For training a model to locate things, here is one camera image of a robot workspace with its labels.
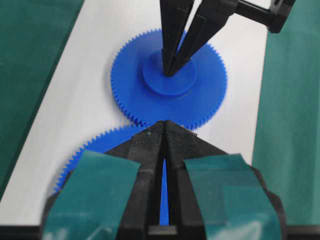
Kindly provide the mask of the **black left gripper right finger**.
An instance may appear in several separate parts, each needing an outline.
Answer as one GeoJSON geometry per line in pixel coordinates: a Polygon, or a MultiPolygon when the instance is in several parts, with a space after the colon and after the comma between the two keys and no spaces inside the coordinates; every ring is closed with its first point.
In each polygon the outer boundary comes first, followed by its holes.
{"type": "Polygon", "coordinates": [[[164,123],[169,221],[180,240],[284,240],[280,198],[240,154],[164,123]]]}

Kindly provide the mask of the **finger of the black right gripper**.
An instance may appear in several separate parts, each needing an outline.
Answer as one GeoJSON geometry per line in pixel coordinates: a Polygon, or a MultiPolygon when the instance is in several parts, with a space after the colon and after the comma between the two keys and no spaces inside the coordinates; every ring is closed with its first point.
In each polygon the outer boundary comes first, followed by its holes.
{"type": "Polygon", "coordinates": [[[162,66],[166,76],[174,74],[173,65],[193,0],[160,0],[162,29],[162,66]]]}

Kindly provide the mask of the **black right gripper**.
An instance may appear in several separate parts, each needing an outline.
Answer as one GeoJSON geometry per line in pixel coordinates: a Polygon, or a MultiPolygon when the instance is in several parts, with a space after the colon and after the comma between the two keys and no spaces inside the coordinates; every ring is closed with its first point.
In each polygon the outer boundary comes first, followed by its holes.
{"type": "Polygon", "coordinates": [[[219,32],[236,13],[263,24],[271,33],[279,33],[295,0],[272,0],[268,9],[245,0],[203,0],[197,8],[186,36],[173,59],[169,75],[173,76],[191,57],[219,32]]]}

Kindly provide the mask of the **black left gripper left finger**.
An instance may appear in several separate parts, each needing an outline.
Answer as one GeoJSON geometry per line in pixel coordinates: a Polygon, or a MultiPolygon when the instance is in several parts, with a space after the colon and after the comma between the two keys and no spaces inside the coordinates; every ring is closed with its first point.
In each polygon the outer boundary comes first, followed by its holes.
{"type": "Polygon", "coordinates": [[[164,123],[99,153],[85,150],[46,203],[44,240],[145,240],[159,225],[164,123]]]}

